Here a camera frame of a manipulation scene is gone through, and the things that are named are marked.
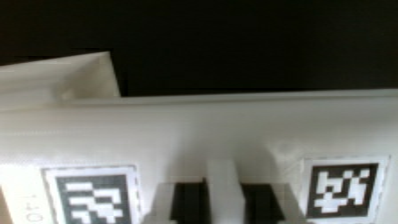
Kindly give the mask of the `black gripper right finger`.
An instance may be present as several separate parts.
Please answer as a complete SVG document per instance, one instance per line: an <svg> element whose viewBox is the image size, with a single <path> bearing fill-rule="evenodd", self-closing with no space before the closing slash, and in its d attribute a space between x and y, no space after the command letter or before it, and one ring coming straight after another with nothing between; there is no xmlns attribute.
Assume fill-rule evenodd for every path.
<svg viewBox="0 0 398 224"><path fill-rule="evenodd" d="M280 224L285 213L269 184L242 184L246 198L246 224Z"/></svg>

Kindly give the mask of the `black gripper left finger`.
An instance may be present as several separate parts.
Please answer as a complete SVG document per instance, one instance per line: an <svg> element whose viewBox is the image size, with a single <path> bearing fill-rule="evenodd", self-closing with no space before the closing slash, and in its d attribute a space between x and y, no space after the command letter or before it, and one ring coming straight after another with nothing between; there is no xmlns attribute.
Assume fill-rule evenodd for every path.
<svg viewBox="0 0 398 224"><path fill-rule="evenodd" d="M207 181L177 184L170 219L177 224L209 224Z"/></svg>

